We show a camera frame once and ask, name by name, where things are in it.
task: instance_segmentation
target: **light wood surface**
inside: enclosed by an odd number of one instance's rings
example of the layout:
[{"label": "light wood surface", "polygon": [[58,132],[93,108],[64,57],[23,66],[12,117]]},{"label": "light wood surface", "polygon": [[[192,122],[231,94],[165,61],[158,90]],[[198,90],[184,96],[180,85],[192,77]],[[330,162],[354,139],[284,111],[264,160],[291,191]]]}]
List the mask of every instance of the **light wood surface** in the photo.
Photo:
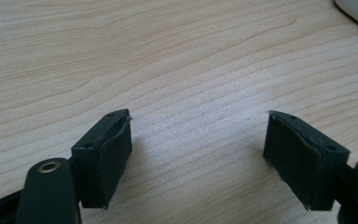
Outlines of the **light wood surface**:
[{"label": "light wood surface", "polygon": [[121,108],[133,153],[83,223],[337,223],[262,151],[274,109],[358,161],[358,24],[330,0],[0,0],[0,198]]}]

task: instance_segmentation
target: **hole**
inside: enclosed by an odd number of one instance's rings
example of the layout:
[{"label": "hole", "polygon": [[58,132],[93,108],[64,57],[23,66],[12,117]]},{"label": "hole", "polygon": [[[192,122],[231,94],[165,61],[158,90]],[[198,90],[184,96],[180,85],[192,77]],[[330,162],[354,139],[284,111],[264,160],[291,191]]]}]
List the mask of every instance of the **hole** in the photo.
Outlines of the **hole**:
[{"label": "hole", "polygon": [[337,150],[336,147],[332,147],[332,146],[328,146],[327,148],[330,149],[330,150],[332,150],[332,151],[336,151],[336,150]]},{"label": "hole", "polygon": [[92,143],[86,143],[85,145],[83,145],[83,147],[93,147],[94,145]]},{"label": "hole", "polygon": [[50,162],[47,162],[47,163],[39,166],[37,171],[39,173],[43,173],[43,174],[50,173],[50,172],[57,170],[60,167],[60,165],[61,164],[57,161],[50,161]]}]

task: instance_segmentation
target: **wood grain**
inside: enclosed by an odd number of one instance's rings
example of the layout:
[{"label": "wood grain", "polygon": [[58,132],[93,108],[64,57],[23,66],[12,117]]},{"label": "wood grain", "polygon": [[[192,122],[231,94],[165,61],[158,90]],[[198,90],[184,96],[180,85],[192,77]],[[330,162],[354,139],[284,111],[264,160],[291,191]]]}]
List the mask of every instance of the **wood grain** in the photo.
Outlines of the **wood grain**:
[{"label": "wood grain", "polygon": [[120,108],[133,153],[84,223],[337,223],[262,150],[274,109],[358,161],[358,24],[330,0],[0,0],[0,198]]}]

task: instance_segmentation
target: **wooden table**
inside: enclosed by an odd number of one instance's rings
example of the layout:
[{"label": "wooden table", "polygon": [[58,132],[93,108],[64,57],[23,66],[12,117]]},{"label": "wooden table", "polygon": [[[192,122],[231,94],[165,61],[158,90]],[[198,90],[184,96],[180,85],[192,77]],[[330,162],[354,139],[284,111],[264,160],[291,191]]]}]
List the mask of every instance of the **wooden table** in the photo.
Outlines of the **wooden table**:
[{"label": "wooden table", "polygon": [[0,0],[0,198],[120,108],[133,153],[84,223],[337,223],[262,152],[273,109],[358,161],[358,24],[331,0]]}]

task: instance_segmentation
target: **metal grommet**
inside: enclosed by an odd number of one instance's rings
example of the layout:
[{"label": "metal grommet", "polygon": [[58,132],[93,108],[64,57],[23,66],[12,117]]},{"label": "metal grommet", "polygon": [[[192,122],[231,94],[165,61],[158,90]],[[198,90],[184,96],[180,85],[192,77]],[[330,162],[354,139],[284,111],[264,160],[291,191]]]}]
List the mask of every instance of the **metal grommet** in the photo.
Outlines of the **metal grommet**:
[{"label": "metal grommet", "polygon": [[37,171],[42,174],[50,173],[57,170],[60,167],[60,165],[61,164],[58,161],[46,162],[45,164],[39,166]]}]

